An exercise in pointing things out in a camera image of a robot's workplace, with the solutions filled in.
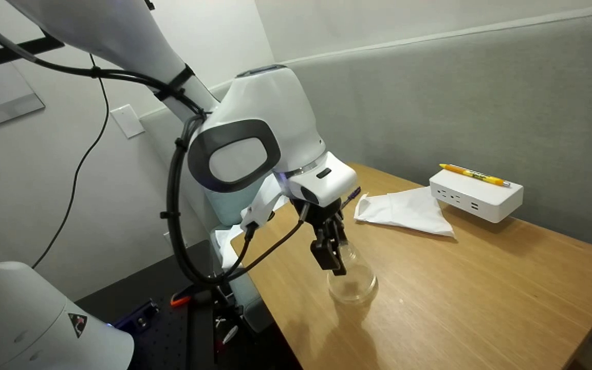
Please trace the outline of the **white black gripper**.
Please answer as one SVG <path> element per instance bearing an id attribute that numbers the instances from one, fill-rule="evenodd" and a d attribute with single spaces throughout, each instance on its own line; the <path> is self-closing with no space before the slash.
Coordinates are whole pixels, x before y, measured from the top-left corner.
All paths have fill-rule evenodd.
<path id="1" fill-rule="evenodd" d="M 311 243 L 311 253 L 320 269 L 332 269 L 334 275 L 346 275 L 342 246 L 346 244 L 342 202 L 334 202 L 326 208 L 294 200 L 294 210 L 305 217 L 315 230 L 315 241 Z"/>

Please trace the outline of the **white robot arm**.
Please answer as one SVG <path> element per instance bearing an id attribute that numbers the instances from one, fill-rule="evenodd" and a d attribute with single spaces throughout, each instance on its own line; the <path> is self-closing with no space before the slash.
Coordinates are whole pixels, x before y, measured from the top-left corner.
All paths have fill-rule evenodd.
<path id="1" fill-rule="evenodd" d="M 180 122 L 167 185 L 170 243 L 196 285 L 218 287 L 248 269 L 240 263 L 204 275 L 190 260 L 179 224 L 180 175 L 229 194 L 274 175 L 298 219 L 315 228 L 311 251 L 338 275 L 346 272 L 342 198 L 358 175 L 325 145 L 298 76 L 277 63 L 239 74 L 215 98 L 176 55 L 147 0 L 8 0 L 52 37 L 107 60 L 92 77 L 148 86 Z M 0 370 L 128 370 L 134 337 L 84 312 L 33 268 L 0 263 Z"/>

